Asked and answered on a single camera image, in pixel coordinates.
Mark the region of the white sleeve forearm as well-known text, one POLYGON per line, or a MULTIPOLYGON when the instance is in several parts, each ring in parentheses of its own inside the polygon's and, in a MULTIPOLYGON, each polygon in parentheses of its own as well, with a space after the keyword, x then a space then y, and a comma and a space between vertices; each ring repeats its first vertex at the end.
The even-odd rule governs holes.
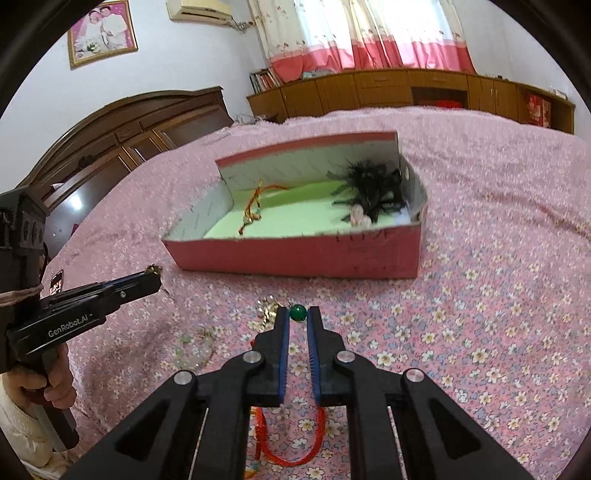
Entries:
POLYGON ((1 381, 1 429, 21 461, 36 468, 45 467, 53 449, 36 419, 19 408, 1 381))

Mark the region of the person's left hand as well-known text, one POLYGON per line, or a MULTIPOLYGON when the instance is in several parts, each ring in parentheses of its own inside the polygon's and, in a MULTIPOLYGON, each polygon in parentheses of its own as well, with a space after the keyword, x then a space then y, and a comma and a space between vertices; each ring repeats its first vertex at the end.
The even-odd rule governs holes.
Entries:
POLYGON ((24 367, 16 367, 2 376, 5 391, 11 401, 23 411, 28 411, 32 402, 25 391, 43 390, 44 398, 55 408, 65 410, 76 400, 73 375, 69 368, 68 346, 61 344, 56 349, 57 359, 47 377, 24 367))

